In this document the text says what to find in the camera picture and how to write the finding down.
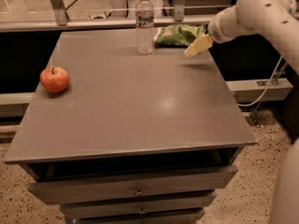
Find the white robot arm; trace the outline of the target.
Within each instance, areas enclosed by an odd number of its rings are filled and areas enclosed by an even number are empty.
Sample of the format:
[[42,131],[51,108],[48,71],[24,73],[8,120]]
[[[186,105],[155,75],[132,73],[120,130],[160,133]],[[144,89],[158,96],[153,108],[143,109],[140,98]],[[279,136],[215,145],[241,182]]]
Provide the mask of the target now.
[[[294,17],[296,0],[236,0],[208,24],[185,49],[192,57],[215,43],[242,35],[261,35],[292,67],[299,69],[299,21]],[[299,224],[299,139],[287,151],[278,172],[269,224]]]

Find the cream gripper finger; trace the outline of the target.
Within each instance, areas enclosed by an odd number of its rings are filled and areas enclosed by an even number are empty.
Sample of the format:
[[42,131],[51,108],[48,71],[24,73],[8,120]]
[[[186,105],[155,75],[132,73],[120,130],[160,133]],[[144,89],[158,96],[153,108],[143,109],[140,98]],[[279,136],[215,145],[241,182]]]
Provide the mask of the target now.
[[210,35],[199,35],[185,50],[184,55],[186,57],[193,57],[198,53],[201,53],[213,45],[213,40]]

